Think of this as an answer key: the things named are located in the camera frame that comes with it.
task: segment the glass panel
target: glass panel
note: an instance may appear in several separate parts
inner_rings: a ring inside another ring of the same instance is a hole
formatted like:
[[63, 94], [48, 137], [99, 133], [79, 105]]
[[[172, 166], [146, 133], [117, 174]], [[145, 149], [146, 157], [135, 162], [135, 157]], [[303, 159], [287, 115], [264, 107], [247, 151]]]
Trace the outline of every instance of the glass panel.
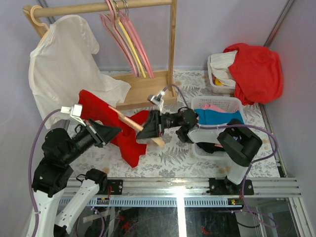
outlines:
[[[105, 226], [104, 237], [297, 237], [296, 226], [286, 199], [250, 198], [247, 200], [251, 210], [268, 225], [275, 225], [264, 213], [273, 218], [278, 228], [272, 229], [258, 222], [251, 214], [231, 213], [226, 206], [200, 207], [202, 198], [185, 202], [178, 197], [169, 207], [98, 207]], [[78, 219], [77, 235], [71, 237], [99, 237], [102, 220], [86, 208]]]

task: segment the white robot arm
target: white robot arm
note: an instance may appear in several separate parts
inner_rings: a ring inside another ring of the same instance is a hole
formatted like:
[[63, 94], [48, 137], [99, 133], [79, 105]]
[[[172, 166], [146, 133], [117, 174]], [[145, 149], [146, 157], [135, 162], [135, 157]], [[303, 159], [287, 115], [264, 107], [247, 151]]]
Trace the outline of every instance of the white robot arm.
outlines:
[[91, 119], [81, 120], [81, 109], [81, 105], [75, 105], [61, 110], [79, 122], [73, 138], [62, 128], [49, 131], [45, 137], [42, 145], [44, 158], [36, 168], [32, 182], [39, 211], [32, 212], [27, 237], [66, 236], [89, 200], [99, 191], [107, 190], [107, 174], [97, 169], [89, 170], [79, 191], [56, 217], [59, 201], [73, 172], [70, 163], [91, 146], [103, 147], [121, 132], [119, 127], [103, 126]]

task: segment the yellow object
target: yellow object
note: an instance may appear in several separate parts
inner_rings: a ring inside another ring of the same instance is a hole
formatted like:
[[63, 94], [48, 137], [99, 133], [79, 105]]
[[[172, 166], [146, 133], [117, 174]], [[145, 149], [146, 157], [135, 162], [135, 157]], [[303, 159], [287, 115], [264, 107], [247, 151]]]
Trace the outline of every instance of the yellow object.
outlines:
[[215, 78], [215, 85], [224, 85], [217, 78]]
[[139, 65], [140, 71], [142, 72], [143, 77], [146, 78], [146, 75], [145, 75], [143, 66], [142, 66], [142, 64], [141, 64], [141, 62], [140, 62], [140, 60], [139, 60], [139, 58], [138, 58], [138, 55], [137, 55], [137, 53], [136, 53], [136, 50], [135, 50], [135, 48], [134, 48], [134, 46], [133, 46], [132, 41], [130, 40], [129, 35], [128, 35], [126, 29], [124, 28], [123, 24], [122, 24], [121, 21], [119, 20], [119, 18], [118, 18], [117, 20], [118, 20], [119, 26], [121, 27], [121, 29], [122, 29], [122, 31], [123, 31], [123, 33], [124, 33], [126, 39], [127, 39], [127, 42], [128, 42], [128, 44], [129, 44], [129, 46], [130, 46], [131, 49], [132, 49], [133, 54], [135, 55], [135, 58], [136, 58], [137, 64]]

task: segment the blue cloth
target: blue cloth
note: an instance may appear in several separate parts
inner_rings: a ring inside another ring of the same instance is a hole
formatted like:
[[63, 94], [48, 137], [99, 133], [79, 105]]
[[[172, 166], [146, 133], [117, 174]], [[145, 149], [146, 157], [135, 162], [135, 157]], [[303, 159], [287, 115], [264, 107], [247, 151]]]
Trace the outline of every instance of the blue cloth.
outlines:
[[230, 122], [232, 119], [239, 119], [244, 123], [239, 111], [235, 113], [221, 113], [214, 110], [194, 110], [198, 114], [198, 123], [202, 125], [219, 125]]

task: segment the red cloth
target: red cloth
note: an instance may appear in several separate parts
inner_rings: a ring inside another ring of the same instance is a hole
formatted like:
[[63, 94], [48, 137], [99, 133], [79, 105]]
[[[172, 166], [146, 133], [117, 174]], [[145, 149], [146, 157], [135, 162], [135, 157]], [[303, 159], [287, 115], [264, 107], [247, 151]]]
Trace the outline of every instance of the red cloth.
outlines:
[[[82, 119], [100, 120], [105, 126], [115, 126], [122, 128], [112, 141], [119, 147], [122, 158], [132, 167], [138, 165], [139, 156], [146, 153], [146, 144], [136, 142], [136, 132], [134, 129], [119, 120], [118, 114], [109, 108], [109, 105], [92, 93], [82, 90], [79, 93], [79, 104], [82, 105]], [[143, 124], [149, 112], [140, 111], [131, 117], [138, 124]]]
[[262, 46], [237, 43], [224, 53], [238, 50], [234, 63], [228, 67], [236, 81], [235, 97], [243, 105], [268, 103], [282, 95], [283, 76], [276, 52]]

